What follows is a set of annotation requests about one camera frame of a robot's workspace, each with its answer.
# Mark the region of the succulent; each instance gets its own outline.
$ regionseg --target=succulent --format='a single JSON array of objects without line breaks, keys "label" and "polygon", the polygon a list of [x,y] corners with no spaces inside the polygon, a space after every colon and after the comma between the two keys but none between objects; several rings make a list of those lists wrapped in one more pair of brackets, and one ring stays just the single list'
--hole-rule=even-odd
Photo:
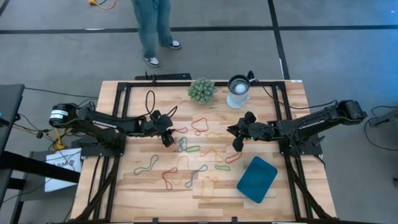
[{"label": "succulent", "polygon": [[213,101],[214,94],[217,92],[217,87],[215,87],[214,84],[215,83],[210,80],[199,78],[189,86],[188,96],[197,103],[209,103]]}]

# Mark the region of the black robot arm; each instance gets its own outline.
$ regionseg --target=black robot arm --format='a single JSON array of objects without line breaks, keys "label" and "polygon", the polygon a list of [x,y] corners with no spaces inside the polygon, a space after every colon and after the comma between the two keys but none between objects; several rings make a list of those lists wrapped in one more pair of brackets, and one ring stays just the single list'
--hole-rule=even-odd
[{"label": "black robot arm", "polygon": [[268,121],[267,124],[256,122],[252,112],[247,112],[234,126],[227,131],[235,135],[233,146],[236,151],[242,151],[243,139],[255,141],[281,141],[288,139],[292,147],[292,156],[299,153],[301,144],[312,136],[338,124],[359,124],[366,118],[357,101],[345,100],[323,110],[311,113],[294,120]]},{"label": "black robot arm", "polygon": [[79,108],[74,103],[66,103],[53,106],[49,123],[55,128],[72,128],[74,132],[86,133],[102,143],[116,147],[123,147],[118,142],[123,142],[121,139],[126,136],[161,136],[166,147],[174,142],[172,130],[167,129],[173,126],[173,122],[159,111],[154,111],[147,121],[145,116],[117,118],[90,107]]}]

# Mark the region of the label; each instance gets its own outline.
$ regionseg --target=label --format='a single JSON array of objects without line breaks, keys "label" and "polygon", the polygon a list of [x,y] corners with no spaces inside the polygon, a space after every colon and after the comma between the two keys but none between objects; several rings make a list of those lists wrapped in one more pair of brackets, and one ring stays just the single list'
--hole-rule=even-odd
[{"label": "label", "polygon": [[68,112],[62,111],[62,110],[53,110],[53,111],[51,111],[51,114],[62,114],[62,115],[68,116]]},{"label": "label", "polygon": [[99,122],[99,121],[93,121],[93,124],[98,124],[98,125],[109,127],[109,128],[117,128],[117,126],[115,126],[115,125],[107,124],[107,123]]},{"label": "label", "polygon": [[51,114],[50,119],[51,119],[51,118],[59,118],[59,119],[62,119],[62,118],[63,118],[63,115],[62,115],[62,114]]}]

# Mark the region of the white sneaker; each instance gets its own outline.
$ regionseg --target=white sneaker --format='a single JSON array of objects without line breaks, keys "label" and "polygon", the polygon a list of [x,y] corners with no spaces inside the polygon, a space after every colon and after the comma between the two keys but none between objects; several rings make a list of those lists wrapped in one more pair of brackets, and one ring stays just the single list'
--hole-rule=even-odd
[{"label": "white sneaker", "polygon": [[168,45],[168,47],[170,47],[171,49],[180,49],[181,44],[180,42],[173,40],[172,44]]},{"label": "white sneaker", "polygon": [[144,60],[148,63],[148,65],[150,65],[151,67],[159,67],[160,66],[160,62],[158,61],[157,58],[153,57],[153,58],[145,58]]}]

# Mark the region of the wooden tabletop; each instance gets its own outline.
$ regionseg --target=wooden tabletop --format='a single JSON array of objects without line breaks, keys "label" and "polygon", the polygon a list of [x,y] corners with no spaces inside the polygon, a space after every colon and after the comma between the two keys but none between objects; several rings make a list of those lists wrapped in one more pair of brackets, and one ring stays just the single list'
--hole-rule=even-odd
[{"label": "wooden tabletop", "polygon": [[[112,114],[117,83],[117,81],[103,82],[97,105],[98,111]],[[286,87],[290,105],[308,106],[302,82],[286,81]],[[239,221],[295,220],[285,161],[279,154],[277,142],[246,141],[242,157],[229,164],[231,171],[215,169],[215,165],[226,165],[224,159],[235,154],[231,145],[234,136],[227,133],[227,126],[236,124],[247,111],[252,111],[259,122],[266,123],[277,119],[274,102],[261,87],[251,87],[249,94],[251,98],[241,109],[232,109],[227,105],[227,87],[219,87],[214,102],[208,105],[192,102],[187,95],[187,87],[135,87],[129,100],[128,116],[146,113],[145,96],[149,90],[155,92],[155,109],[161,113],[167,113],[175,105],[178,106],[176,114],[172,117],[174,128],[188,128],[188,132],[174,132],[175,144],[168,148],[164,147],[157,138],[127,139],[126,150],[119,165],[112,222],[149,222],[154,217],[159,218],[160,222],[226,222],[230,221],[231,217],[238,217]],[[306,114],[309,114],[309,110],[292,109],[294,118]],[[200,118],[208,120],[209,130],[196,136],[191,123]],[[206,128],[205,122],[200,121],[194,124],[194,127]],[[177,152],[178,140],[182,137],[187,137],[188,146],[199,145],[200,152]],[[147,167],[155,154],[159,160],[153,169],[135,175],[134,169]],[[254,156],[261,157],[278,171],[262,203],[251,201],[236,189],[236,184]],[[165,174],[165,178],[173,185],[172,190],[167,190],[162,173],[176,167],[179,158],[181,159],[178,163],[178,172]],[[72,218],[78,216],[87,205],[96,160],[96,157],[90,157],[84,161]],[[327,213],[335,216],[323,164],[313,156],[302,156],[302,161],[309,191]],[[93,192],[96,192],[98,187],[101,163],[102,159],[99,162]],[[208,166],[208,170],[195,174],[193,185],[186,188],[185,183],[190,180],[192,171],[204,164]],[[305,216],[302,195],[299,189],[297,192],[301,214]],[[107,196],[106,192],[102,200],[100,218],[105,214]]]}]

